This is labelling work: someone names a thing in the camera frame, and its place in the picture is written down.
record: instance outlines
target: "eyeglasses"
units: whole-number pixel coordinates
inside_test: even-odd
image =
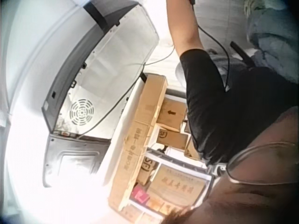
[[[298,182],[298,145],[274,142],[251,147],[234,156],[226,168],[233,183],[280,185]]]

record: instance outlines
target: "black t-shirt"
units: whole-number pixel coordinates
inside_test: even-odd
[[[225,92],[208,53],[192,49],[180,57],[187,83],[190,130],[207,164],[228,162],[283,112],[298,105],[298,85],[266,67],[244,70]]]

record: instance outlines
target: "blue jeans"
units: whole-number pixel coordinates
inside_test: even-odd
[[[267,2],[271,0],[251,2],[256,6],[251,4],[254,8],[247,13],[247,37],[257,49],[252,56],[253,61],[257,67],[268,67],[285,79],[298,84],[298,26],[291,13],[283,7],[267,8]],[[211,55],[211,58],[225,82],[227,58],[220,55]],[[231,58],[228,85],[231,78],[245,68],[246,65],[241,60]]]

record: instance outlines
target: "circular fan grille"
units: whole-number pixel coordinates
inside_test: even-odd
[[[70,118],[75,125],[86,125],[93,118],[93,114],[93,104],[87,99],[80,99],[71,106]]]

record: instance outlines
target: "arrow symbol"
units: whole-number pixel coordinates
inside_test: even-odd
[[[168,111],[168,114],[176,115],[177,113],[173,111]]]

